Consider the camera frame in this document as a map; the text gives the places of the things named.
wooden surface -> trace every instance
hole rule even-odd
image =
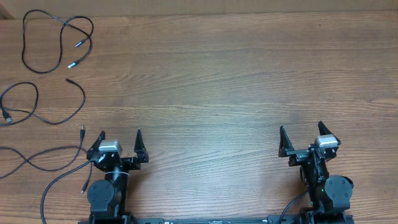
[[[13,19],[14,17],[9,14],[8,10],[0,2],[0,19]]]
[[[7,18],[22,19],[31,9],[63,17],[377,11],[398,9],[398,0],[0,0],[0,12],[2,5]],[[48,18],[45,14],[35,17]]]
[[[142,129],[150,162],[131,172],[128,209],[136,217],[261,217],[280,213],[301,191],[299,168],[278,158],[279,126],[296,148],[313,142],[319,120],[341,140],[328,163],[354,181],[350,214],[357,223],[396,223],[398,214],[398,12],[286,13],[93,19],[94,48],[64,32],[59,68],[34,74],[21,62],[21,21],[0,21],[0,90],[30,81],[39,88],[37,114],[52,121],[83,109],[58,126],[31,118],[0,129],[0,145],[25,156],[77,145],[86,125],[89,147],[105,130],[133,156]],[[89,30],[85,21],[74,22]],[[26,60],[52,68],[61,24],[27,25]],[[29,110],[31,86],[13,89],[4,105]],[[12,113],[14,119],[22,115]],[[32,162],[66,164],[75,149]],[[2,174],[20,162],[0,152]],[[85,161],[80,155],[73,167]],[[0,223],[40,223],[44,188],[66,170],[24,165],[0,180]],[[55,184],[45,201],[48,223],[76,223],[90,213],[80,195],[88,167]],[[92,180],[102,179],[95,170]],[[308,205],[308,199],[290,213]]]

black metal base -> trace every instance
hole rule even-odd
[[[280,215],[269,215],[264,218],[202,218],[202,219],[180,219],[164,220],[163,218],[140,218],[133,224],[279,224]],[[354,223],[353,216],[346,216],[347,224]],[[282,224],[303,224],[299,223],[297,215],[284,215]]]

cable connector tip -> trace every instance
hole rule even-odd
[[[4,119],[5,119],[8,123],[11,123],[11,122],[12,122],[11,115],[10,115],[9,113],[7,113],[7,111],[4,110],[3,108],[2,108],[2,116],[4,117]]]
[[[81,140],[81,141],[83,141],[83,139],[85,138],[85,134],[86,134],[86,127],[85,127],[85,125],[83,124],[83,125],[81,126],[81,129],[80,129],[80,140]]]
[[[80,41],[79,43],[77,43],[76,44],[76,46],[75,47],[79,47],[81,44],[82,44],[83,42],[82,41]]]
[[[88,182],[85,182],[85,184],[84,184],[83,188],[81,189],[80,193],[83,194],[87,190],[87,187],[88,187]]]
[[[68,65],[68,68],[72,68],[76,65],[76,62],[72,62],[70,65]]]

black cable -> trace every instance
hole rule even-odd
[[[52,17],[53,19],[56,19],[56,20],[58,20],[58,21],[60,21],[60,22],[63,23],[62,28],[61,28],[61,32],[60,32],[60,58],[59,58],[59,60],[58,60],[58,63],[56,64],[56,66],[53,67],[52,69],[48,70],[48,71],[40,72],[40,71],[34,70],[33,68],[30,68],[30,67],[26,64],[25,59],[24,59],[25,49],[26,49],[26,42],[25,42],[25,19],[26,19],[26,16],[27,16],[29,13],[31,13],[31,12],[42,12],[42,13],[44,13],[44,14],[46,14],[46,15]],[[90,34],[87,34],[85,31],[83,31],[83,30],[81,30],[81,29],[79,29],[79,28],[77,28],[77,27],[75,27],[75,26],[69,24],[69,22],[70,22],[71,20],[73,20],[73,19],[87,19],[87,20],[91,23],[91,32],[90,32]],[[23,63],[30,71],[35,72],[35,73],[38,73],[38,74],[45,74],[45,73],[52,72],[52,71],[54,71],[55,69],[58,68],[58,66],[59,66],[60,63],[61,63],[61,59],[62,59],[62,32],[63,32],[63,29],[65,28],[65,26],[70,26],[70,27],[74,28],[75,30],[78,30],[78,31],[80,31],[80,32],[82,32],[82,33],[84,33],[84,34],[86,35],[86,38],[84,38],[84,39],[81,40],[79,43],[77,43],[75,47],[79,47],[79,46],[80,46],[81,44],[83,44],[86,40],[89,40],[89,41],[90,41],[90,46],[88,47],[86,54],[84,54],[84,56],[82,56],[79,60],[76,60],[76,61],[72,62],[72,63],[68,66],[68,68],[72,68],[72,67],[74,67],[75,65],[79,64],[81,61],[83,61],[83,60],[88,56],[88,54],[91,52],[91,47],[92,47],[91,35],[93,35],[93,32],[94,32],[94,24],[93,24],[93,21],[91,21],[91,19],[89,19],[88,17],[85,17],[85,16],[73,16],[73,17],[67,19],[66,21],[63,21],[63,20],[61,20],[61,19],[59,19],[59,18],[57,18],[57,17],[55,17],[55,16],[53,16],[53,15],[51,15],[51,14],[49,14],[49,13],[43,11],[43,10],[40,10],[40,9],[33,9],[33,10],[30,10],[30,11],[28,11],[27,13],[25,13],[24,18],[23,18],[23,20],[22,20],[22,40],[23,40],[23,44],[24,44],[24,47],[23,47],[23,49],[22,49],[22,63]]]
[[[43,224],[47,224],[47,222],[45,222],[45,217],[44,217],[44,200],[45,200],[45,196],[47,195],[47,192],[50,190],[51,186],[53,186],[53,184],[55,184],[58,180],[60,180],[62,177],[65,177],[73,172],[76,172],[78,170],[80,170],[81,168],[87,166],[89,163],[91,163],[91,161],[87,161],[84,164],[74,168],[73,170],[70,170],[62,175],[60,175],[59,177],[55,178],[53,181],[51,181],[51,183],[45,188],[43,196],[42,196],[42,201],[40,203],[40,216],[42,218],[42,222]]]
[[[85,133],[86,133],[86,130],[85,130],[85,127],[84,127],[84,125],[83,125],[83,126],[81,127],[81,129],[80,129],[80,145],[79,145],[79,147],[76,147],[76,146],[61,146],[61,147],[56,147],[56,148],[52,148],[52,149],[46,149],[46,150],[44,150],[44,151],[41,151],[41,152],[38,152],[38,153],[34,154],[33,156],[30,156],[30,157],[27,158],[27,159],[26,159],[26,157],[25,157],[24,155],[22,155],[22,153],[20,153],[17,149],[13,149],[13,148],[11,148],[11,147],[0,146],[0,150],[11,150],[11,151],[14,151],[16,154],[18,154],[18,155],[19,155],[21,158],[23,158],[23,160],[24,160],[23,162],[21,162],[21,164],[19,164],[19,166],[17,166],[17,167],[16,167],[15,169],[13,169],[12,171],[8,172],[8,174],[6,174],[6,175],[0,177],[0,179],[6,178],[6,177],[8,177],[9,175],[13,174],[15,171],[17,171],[19,168],[21,168],[26,162],[29,163],[32,167],[35,167],[35,168],[38,169],[38,170],[47,171],[47,172],[55,172],[55,171],[62,170],[62,169],[64,169],[64,168],[68,167],[70,164],[72,164],[72,163],[76,160],[77,156],[78,156],[79,153],[80,153],[80,150],[83,150],[83,151],[87,152],[85,149],[82,149],[82,148],[81,148],[81,146],[82,146],[82,144],[83,144],[83,139],[84,139],[84,137],[85,137]],[[78,150],[77,150],[77,152],[76,152],[75,157],[74,157],[68,164],[66,164],[66,165],[64,165],[64,166],[62,166],[62,167],[59,167],[59,168],[56,168],[56,169],[44,169],[44,168],[41,168],[41,167],[39,167],[39,166],[33,164],[33,163],[30,161],[31,159],[35,158],[36,156],[39,156],[39,155],[42,155],[42,154],[45,154],[45,153],[48,153],[48,152],[60,150],[60,149],[68,149],[68,148],[70,148],[70,147],[75,147],[75,148],[77,148]]]
[[[39,166],[33,164],[30,160],[33,159],[33,158],[35,158],[36,156],[39,156],[39,155],[42,155],[42,154],[45,154],[45,153],[48,153],[48,152],[57,151],[57,150],[63,150],[63,149],[69,149],[69,148],[76,148],[76,149],[79,149],[78,146],[60,146],[60,147],[55,147],[55,148],[51,148],[51,149],[46,149],[46,150],[44,150],[44,151],[38,152],[38,153],[34,154],[33,156],[30,156],[29,158],[26,159],[25,156],[22,155],[17,149],[14,149],[14,148],[11,148],[11,147],[6,147],[6,146],[0,146],[0,150],[11,150],[11,151],[14,151],[16,154],[18,154],[18,155],[19,155],[21,158],[23,158],[23,160],[24,160],[24,161],[21,162],[21,164],[19,164],[15,169],[13,169],[12,171],[10,171],[10,172],[7,173],[6,175],[1,176],[0,179],[6,178],[6,177],[8,177],[9,175],[13,174],[15,171],[19,170],[19,168],[21,168],[25,163],[30,164],[32,167],[35,167],[35,168],[38,169],[38,170],[47,171],[47,172],[55,172],[55,171],[58,171],[58,170],[62,170],[62,169],[64,169],[64,168],[68,167],[68,166],[71,164],[71,162],[69,162],[67,165],[62,166],[62,167],[57,168],[57,169],[45,169],[45,168],[41,168],[41,167],[39,167]]]
[[[83,126],[81,127],[81,129],[80,129],[80,145],[79,145],[78,153],[80,152],[81,146],[83,145],[83,140],[84,140],[84,138],[85,138],[85,134],[86,134],[86,129],[85,129],[84,125],[83,125]],[[43,221],[44,224],[46,224],[45,218],[44,218],[44,199],[45,199],[45,196],[47,195],[47,192],[50,190],[51,186],[53,186],[53,184],[55,184],[55,183],[56,183],[58,180],[60,180],[62,177],[65,177],[66,175],[69,175],[69,174],[71,174],[71,173],[73,173],[73,172],[75,172],[75,171],[80,170],[81,168],[83,168],[84,166],[86,166],[86,165],[89,164],[89,163],[91,163],[91,160],[88,160],[88,161],[85,162],[84,164],[82,164],[82,165],[80,165],[80,166],[78,166],[78,167],[76,167],[76,168],[74,168],[74,169],[72,169],[72,170],[70,170],[70,171],[68,171],[68,172],[66,172],[66,173],[64,173],[64,174],[62,174],[62,175],[60,175],[59,177],[57,177],[57,178],[55,178],[53,181],[51,181],[51,183],[45,188],[44,193],[43,193],[43,196],[42,196],[42,201],[41,201],[41,203],[40,203],[40,216],[41,216],[42,221]]]
[[[317,184],[318,181],[319,181],[319,170],[318,170],[318,166],[317,166],[317,158],[315,158],[315,152],[312,152],[312,158],[313,158],[313,162],[314,162],[314,166],[315,166],[315,173],[316,173],[316,177],[317,177],[317,180],[315,181],[314,186],[312,186],[312,187],[315,187],[316,184]],[[285,213],[287,212],[287,210],[288,210],[298,199],[302,198],[306,193],[308,193],[308,192],[312,189],[312,187],[309,186],[309,183],[307,182],[307,180],[305,180],[305,181],[303,180],[302,167],[300,167],[300,178],[301,178],[301,181],[307,186],[307,189],[306,189],[302,194],[300,194],[300,195],[297,196],[295,199],[293,199],[293,200],[285,207],[285,209],[284,209],[284,211],[282,212],[282,214],[280,214],[279,224],[282,224],[283,217],[284,217]]]
[[[90,165],[90,174],[88,174],[88,178],[85,182],[85,184],[83,185],[83,188],[81,188],[81,194],[84,193],[87,189],[88,183],[90,183],[90,178],[91,178],[91,173],[93,172],[93,163],[91,163]]]
[[[64,119],[64,120],[62,120],[62,121],[59,121],[59,122],[51,122],[51,121],[47,121],[46,119],[40,117],[39,115],[36,115],[34,112],[35,112],[35,110],[36,110],[37,102],[38,102],[38,100],[39,100],[39,90],[37,89],[37,86],[36,86],[35,84],[31,83],[31,82],[20,82],[20,83],[16,83],[16,84],[11,85],[11,86],[8,87],[6,90],[4,90],[4,92],[1,93],[1,95],[0,95],[0,109],[2,110],[2,115],[4,116],[4,119],[8,122],[8,123],[6,123],[6,124],[0,124],[0,126],[10,126],[10,125],[14,125],[14,124],[17,124],[17,123],[21,123],[21,122],[23,122],[23,121],[29,119],[32,115],[35,116],[36,118],[39,118],[41,121],[43,121],[43,122],[45,122],[45,123],[47,123],[47,124],[51,124],[51,125],[58,125],[58,124],[62,124],[62,123],[64,123],[64,122],[67,122],[67,121],[68,121],[69,119],[71,119],[75,114],[77,114],[77,112],[79,112],[80,109],[81,109],[81,108],[83,107],[83,105],[85,104],[85,101],[86,101],[86,93],[85,93],[84,89],[83,89],[79,84],[75,83],[74,81],[72,81],[72,80],[70,80],[70,79],[68,79],[68,78],[66,79],[66,81],[67,81],[68,83],[74,84],[74,85],[76,85],[77,87],[79,87],[79,89],[80,89],[81,92],[83,93],[83,101],[81,102],[81,105],[80,105],[79,108],[78,108],[72,115],[70,115],[68,118],[66,118],[66,119]],[[32,111],[19,110],[19,109],[12,109],[12,108],[8,108],[8,107],[5,107],[5,106],[2,105],[3,96],[4,96],[9,90],[11,90],[11,89],[14,88],[15,86],[18,86],[18,85],[21,85],[21,84],[30,84],[30,85],[34,86],[34,88],[35,88],[35,90],[36,90],[36,100],[35,100],[35,103],[34,103],[34,106],[33,106]],[[15,111],[15,112],[23,112],[23,113],[27,113],[28,115],[27,115],[25,118],[20,119],[19,121],[12,122],[11,116],[10,116],[10,114],[9,114],[6,110],[8,110],[8,111]]]
[[[279,224],[282,224],[282,219],[285,215],[285,213],[287,212],[287,210],[294,204],[296,203],[300,198],[302,198],[306,193],[308,193],[311,190],[311,187],[308,187],[303,193],[301,193],[299,196],[295,197],[284,209],[284,211],[282,212],[282,214],[280,214],[280,218],[279,218]]]

